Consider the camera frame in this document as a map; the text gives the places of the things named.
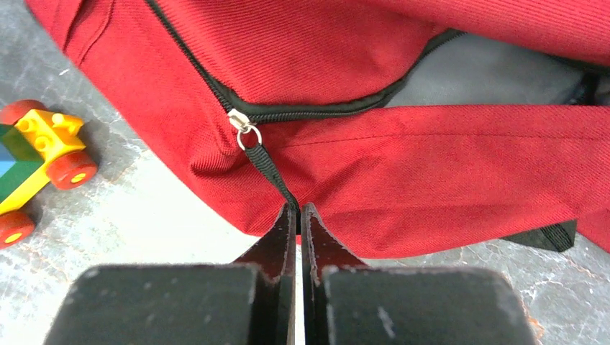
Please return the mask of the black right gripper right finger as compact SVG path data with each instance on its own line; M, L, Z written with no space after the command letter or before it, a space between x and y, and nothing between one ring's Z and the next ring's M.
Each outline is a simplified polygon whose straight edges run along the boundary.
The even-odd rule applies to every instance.
M301 211L308 344L533 344L521 302L477 267L369 267Z

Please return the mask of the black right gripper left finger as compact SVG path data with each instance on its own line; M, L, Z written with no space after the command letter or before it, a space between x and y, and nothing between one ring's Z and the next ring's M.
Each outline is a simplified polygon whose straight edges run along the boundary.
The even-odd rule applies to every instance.
M298 213L228 264L104 265L70 287L46 344L292 344Z

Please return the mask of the red student backpack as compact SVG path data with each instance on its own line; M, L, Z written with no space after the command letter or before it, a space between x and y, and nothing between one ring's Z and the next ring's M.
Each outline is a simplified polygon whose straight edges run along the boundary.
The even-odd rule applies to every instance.
M607 1L28 1L200 199L366 258L569 223L609 248Z

